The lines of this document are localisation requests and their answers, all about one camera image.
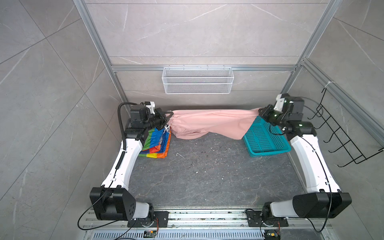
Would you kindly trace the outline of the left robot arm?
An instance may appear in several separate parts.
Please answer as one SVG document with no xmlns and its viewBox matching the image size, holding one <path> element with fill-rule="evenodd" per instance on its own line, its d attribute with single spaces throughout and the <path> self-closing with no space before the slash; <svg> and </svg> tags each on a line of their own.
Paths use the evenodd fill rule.
<svg viewBox="0 0 384 240">
<path fill-rule="evenodd" d="M 129 181 L 149 131 L 163 129 L 172 116 L 173 112 L 163 112 L 144 104 L 133 106 L 132 118 L 126 125 L 121 117 L 118 118 L 122 135 L 118 156 L 101 186 L 92 188 L 90 192 L 91 208 L 98 220 L 154 222 L 153 205 L 138 202 L 129 193 Z"/>
</svg>

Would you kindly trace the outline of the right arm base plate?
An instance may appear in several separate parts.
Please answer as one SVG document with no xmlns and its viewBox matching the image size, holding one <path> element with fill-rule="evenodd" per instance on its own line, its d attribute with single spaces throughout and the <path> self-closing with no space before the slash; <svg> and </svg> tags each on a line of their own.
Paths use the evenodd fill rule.
<svg viewBox="0 0 384 240">
<path fill-rule="evenodd" d="M 249 227 L 288 227 L 288 221 L 285 218 L 268 217 L 262 211 L 253 209 L 245 210 Z"/>
</svg>

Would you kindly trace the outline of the rainbow striped shorts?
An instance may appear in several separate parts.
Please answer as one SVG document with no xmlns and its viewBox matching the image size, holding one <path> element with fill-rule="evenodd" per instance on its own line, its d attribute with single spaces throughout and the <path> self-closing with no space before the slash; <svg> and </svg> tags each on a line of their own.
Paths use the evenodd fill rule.
<svg viewBox="0 0 384 240">
<path fill-rule="evenodd" d="M 149 135 L 145 141 L 139 157 L 164 159 L 168 155 L 171 143 L 171 129 L 156 128 L 149 131 Z"/>
</svg>

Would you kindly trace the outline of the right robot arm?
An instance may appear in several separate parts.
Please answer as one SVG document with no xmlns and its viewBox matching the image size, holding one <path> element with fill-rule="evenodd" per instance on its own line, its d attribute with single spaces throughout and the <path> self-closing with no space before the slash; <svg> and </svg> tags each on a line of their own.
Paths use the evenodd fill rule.
<svg viewBox="0 0 384 240">
<path fill-rule="evenodd" d="M 333 179 L 319 146 L 317 133 L 310 122 L 302 121 L 302 113 L 291 108 L 284 112 L 268 105 L 259 109 L 259 116 L 273 126 L 280 127 L 297 154 L 305 178 L 306 192 L 291 200 L 267 202 L 261 217 L 264 221 L 282 218 L 333 219 L 351 203 Z"/>
</svg>

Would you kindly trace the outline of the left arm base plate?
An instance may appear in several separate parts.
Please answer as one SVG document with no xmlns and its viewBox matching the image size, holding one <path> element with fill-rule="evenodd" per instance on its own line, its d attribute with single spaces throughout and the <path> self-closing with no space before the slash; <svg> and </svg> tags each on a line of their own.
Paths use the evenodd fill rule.
<svg viewBox="0 0 384 240">
<path fill-rule="evenodd" d="M 150 212 L 147 218 L 132 219 L 128 222 L 127 227 L 131 228 L 166 228 L 169 221 L 169 212 Z"/>
</svg>

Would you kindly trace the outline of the pink shorts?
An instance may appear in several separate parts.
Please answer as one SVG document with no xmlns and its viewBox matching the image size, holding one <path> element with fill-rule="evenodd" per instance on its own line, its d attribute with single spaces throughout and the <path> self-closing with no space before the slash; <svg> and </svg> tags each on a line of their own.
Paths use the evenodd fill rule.
<svg viewBox="0 0 384 240">
<path fill-rule="evenodd" d="M 214 133 L 240 140 L 259 115 L 259 109 L 177 110 L 173 113 L 169 125 L 178 139 L 194 140 Z"/>
</svg>

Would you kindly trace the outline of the teal plastic basket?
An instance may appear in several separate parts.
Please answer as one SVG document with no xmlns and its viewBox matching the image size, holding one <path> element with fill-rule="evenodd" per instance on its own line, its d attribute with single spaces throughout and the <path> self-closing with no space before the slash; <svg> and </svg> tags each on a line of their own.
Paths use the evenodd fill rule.
<svg viewBox="0 0 384 240">
<path fill-rule="evenodd" d="M 251 157 L 271 156 L 291 151 L 291 146 L 279 127 L 273 127 L 256 117 L 243 140 Z"/>
</svg>

